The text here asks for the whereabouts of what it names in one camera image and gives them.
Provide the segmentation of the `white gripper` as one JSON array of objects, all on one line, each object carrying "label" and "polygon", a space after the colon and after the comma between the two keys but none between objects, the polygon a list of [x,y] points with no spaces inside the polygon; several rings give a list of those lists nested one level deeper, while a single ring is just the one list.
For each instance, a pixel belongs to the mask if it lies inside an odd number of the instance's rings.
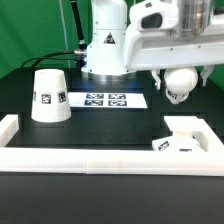
[{"label": "white gripper", "polygon": [[151,70],[157,90],[158,69],[205,66],[202,85],[224,64],[224,8],[215,0],[144,0],[130,8],[124,45],[130,70]]}]

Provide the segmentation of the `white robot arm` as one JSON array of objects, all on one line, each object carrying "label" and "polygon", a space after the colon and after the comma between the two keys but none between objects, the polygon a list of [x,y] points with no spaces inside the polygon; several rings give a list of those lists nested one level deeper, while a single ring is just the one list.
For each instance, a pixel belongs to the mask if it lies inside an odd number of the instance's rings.
[{"label": "white robot arm", "polygon": [[93,37],[84,73],[105,78],[131,72],[224,64],[224,8],[214,0],[91,0]]}]

